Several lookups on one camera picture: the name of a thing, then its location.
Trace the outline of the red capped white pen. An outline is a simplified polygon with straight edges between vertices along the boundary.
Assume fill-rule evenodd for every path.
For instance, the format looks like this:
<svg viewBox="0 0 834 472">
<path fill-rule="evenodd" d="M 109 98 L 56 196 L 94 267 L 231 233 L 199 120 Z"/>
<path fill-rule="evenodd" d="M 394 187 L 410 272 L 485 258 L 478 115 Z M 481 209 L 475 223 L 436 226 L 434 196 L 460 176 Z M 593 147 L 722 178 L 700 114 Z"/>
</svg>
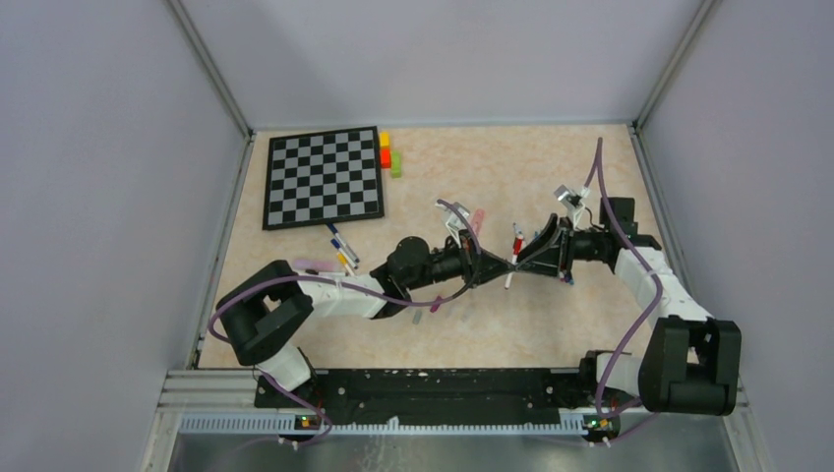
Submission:
<svg viewBox="0 0 834 472">
<path fill-rule="evenodd" d="M 516 233 L 515 238 L 513 240 L 513 247 L 512 247 L 512 255 L 510 258 L 510 262 L 513 266 L 517 265 L 518 257 L 523 249 L 524 246 L 524 235 L 522 233 Z M 509 290 L 511 287 L 513 275 L 515 274 L 515 269 L 512 269 L 507 275 L 504 283 L 504 289 Z"/>
</svg>

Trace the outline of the pink highlighter marker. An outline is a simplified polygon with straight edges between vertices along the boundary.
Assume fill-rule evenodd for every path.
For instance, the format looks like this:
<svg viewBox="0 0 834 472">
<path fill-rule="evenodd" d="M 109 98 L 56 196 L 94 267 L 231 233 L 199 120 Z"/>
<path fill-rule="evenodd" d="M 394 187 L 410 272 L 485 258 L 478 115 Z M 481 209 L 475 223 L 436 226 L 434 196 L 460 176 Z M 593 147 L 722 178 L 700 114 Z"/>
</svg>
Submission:
<svg viewBox="0 0 834 472">
<path fill-rule="evenodd" d="M 469 223 L 472 229 L 472 235 L 478 236 L 480 234 L 486 212 L 482 208 L 477 208 L 470 216 Z"/>
</svg>

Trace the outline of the white pen blue cap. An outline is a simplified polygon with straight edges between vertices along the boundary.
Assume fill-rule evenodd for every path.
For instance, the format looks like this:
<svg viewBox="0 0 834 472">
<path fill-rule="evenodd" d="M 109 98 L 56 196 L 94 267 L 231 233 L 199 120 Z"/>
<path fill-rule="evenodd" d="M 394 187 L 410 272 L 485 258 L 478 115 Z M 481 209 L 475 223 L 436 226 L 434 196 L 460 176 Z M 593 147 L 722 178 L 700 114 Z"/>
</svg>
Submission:
<svg viewBox="0 0 834 472">
<path fill-rule="evenodd" d="M 518 240 L 523 240 L 524 239 L 524 233 L 521 230 L 521 228 L 518 226 L 517 223 L 514 222 L 512 224 L 512 229 L 513 229 L 514 237 L 516 239 L 518 239 Z"/>
</svg>

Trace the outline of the magenta pen cap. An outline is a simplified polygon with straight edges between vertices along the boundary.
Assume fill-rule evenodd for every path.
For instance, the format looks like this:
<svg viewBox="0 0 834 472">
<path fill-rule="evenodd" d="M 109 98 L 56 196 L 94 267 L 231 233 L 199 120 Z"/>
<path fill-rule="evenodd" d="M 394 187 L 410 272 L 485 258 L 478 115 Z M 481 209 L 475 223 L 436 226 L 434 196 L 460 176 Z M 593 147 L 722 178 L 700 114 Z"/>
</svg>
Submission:
<svg viewBox="0 0 834 472">
<path fill-rule="evenodd" d="M 440 306 L 442 304 L 443 304 L 443 297 L 441 295 L 438 295 L 435 299 L 435 303 L 430 307 L 430 312 L 435 313 L 440 308 Z"/>
</svg>

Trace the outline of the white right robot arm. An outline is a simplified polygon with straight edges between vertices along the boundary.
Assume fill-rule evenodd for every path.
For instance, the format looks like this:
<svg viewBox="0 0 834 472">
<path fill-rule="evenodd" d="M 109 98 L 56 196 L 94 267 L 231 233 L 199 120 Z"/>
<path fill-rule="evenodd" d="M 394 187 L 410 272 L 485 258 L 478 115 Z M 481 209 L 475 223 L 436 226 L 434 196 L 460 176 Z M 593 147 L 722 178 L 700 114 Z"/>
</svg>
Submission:
<svg viewBox="0 0 834 472">
<path fill-rule="evenodd" d="M 520 251 L 519 272 L 572 279 L 576 262 L 606 265 L 641 309 L 636 324 L 652 333 L 643 356 L 626 353 L 626 335 L 610 352 L 592 351 L 592 368 L 576 379 L 579 397 L 602 405 L 616 391 L 651 412 L 727 416 L 737 405 L 742 333 L 718 320 L 687 292 L 670 268 L 659 242 L 641 234 L 632 198 L 602 199 L 600 223 L 577 229 L 551 216 Z"/>
</svg>

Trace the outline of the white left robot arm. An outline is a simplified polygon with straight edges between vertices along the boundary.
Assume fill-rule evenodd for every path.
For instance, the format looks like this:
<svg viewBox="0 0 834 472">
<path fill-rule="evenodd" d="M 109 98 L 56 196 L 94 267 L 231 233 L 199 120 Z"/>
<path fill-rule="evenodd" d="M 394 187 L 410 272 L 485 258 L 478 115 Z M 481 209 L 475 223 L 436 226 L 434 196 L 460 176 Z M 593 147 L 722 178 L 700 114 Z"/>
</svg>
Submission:
<svg viewBox="0 0 834 472">
<path fill-rule="evenodd" d="M 362 275 L 298 273 L 285 260 L 273 261 L 222 297 L 214 318 L 238 364 L 266 372 L 278 382 L 278 394 L 298 407 L 316 390 L 307 357 L 291 342 L 307 320 L 387 319 L 417 304 L 410 295 L 414 289 L 460 278 L 467 291 L 514 269 L 514 263 L 479 248 L 466 229 L 436 249 L 409 236 Z"/>
</svg>

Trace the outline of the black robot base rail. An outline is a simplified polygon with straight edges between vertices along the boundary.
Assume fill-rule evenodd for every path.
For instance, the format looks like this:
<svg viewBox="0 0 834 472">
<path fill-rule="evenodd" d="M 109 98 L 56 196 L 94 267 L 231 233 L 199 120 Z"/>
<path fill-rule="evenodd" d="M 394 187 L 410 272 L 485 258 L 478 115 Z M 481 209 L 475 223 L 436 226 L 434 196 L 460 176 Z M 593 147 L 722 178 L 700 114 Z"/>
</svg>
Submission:
<svg viewBox="0 0 834 472">
<path fill-rule="evenodd" d="M 595 388 L 583 368 L 330 369 L 293 392 L 336 426 L 521 426 L 592 407 Z"/>
</svg>

